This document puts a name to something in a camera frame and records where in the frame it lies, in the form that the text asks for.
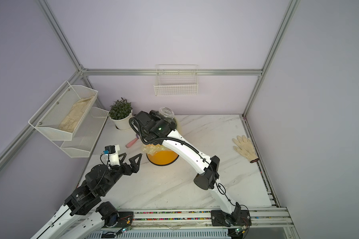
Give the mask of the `glass oatmeal jar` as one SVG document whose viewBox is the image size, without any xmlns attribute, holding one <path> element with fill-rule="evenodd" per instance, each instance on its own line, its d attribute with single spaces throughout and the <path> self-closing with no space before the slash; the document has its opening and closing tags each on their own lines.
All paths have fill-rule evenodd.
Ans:
<svg viewBox="0 0 359 239">
<path fill-rule="evenodd" d="M 168 107 L 159 108 L 159 114 L 167 119 L 174 119 L 174 117 L 175 117 L 173 110 Z"/>
</svg>

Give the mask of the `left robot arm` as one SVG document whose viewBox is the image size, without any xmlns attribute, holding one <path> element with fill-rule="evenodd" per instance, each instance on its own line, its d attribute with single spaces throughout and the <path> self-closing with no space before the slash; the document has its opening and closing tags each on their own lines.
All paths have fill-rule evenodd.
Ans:
<svg viewBox="0 0 359 239">
<path fill-rule="evenodd" d="M 102 198 L 124 175 L 137 173 L 142 154 L 111 165 L 110 160 L 94 166 L 85 180 L 69 195 L 53 217 L 33 235 L 34 239 L 84 239 L 102 227 L 117 228 L 117 237 L 131 228 L 134 213 L 119 212 Z"/>
</svg>

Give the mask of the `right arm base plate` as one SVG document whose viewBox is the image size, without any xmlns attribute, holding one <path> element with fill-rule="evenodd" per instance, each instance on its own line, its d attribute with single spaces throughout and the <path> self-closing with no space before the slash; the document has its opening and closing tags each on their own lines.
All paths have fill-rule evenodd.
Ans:
<svg viewBox="0 0 359 239">
<path fill-rule="evenodd" d="M 240 210 L 239 213 L 227 214 L 221 210 L 212 210 L 211 223 L 213 226 L 251 226 L 251 216 L 248 210 Z"/>
</svg>

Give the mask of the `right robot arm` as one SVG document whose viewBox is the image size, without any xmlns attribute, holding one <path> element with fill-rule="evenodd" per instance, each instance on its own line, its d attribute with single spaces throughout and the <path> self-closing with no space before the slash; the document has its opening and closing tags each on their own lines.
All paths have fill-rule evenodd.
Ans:
<svg viewBox="0 0 359 239">
<path fill-rule="evenodd" d="M 240 220 L 241 206 L 230 199 L 222 185 L 218 168 L 220 159 L 210 157 L 196 149 L 177 130 L 175 119 L 165 117 L 158 111 L 141 111 L 129 119 L 129 124 L 145 145 L 162 145 L 178 154 L 197 172 L 194 184 L 209 191 L 220 206 L 223 218 L 219 222 L 227 227 L 237 225 Z"/>
</svg>

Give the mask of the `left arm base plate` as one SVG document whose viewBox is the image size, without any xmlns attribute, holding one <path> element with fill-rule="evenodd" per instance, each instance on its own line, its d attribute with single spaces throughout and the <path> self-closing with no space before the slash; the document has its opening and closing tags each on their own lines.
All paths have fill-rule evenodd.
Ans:
<svg viewBox="0 0 359 239">
<path fill-rule="evenodd" d="M 106 228 L 125 228 L 132 224 L 134 212 L 125 211 L 113 214 L 105 219 Z"/>
</svg>

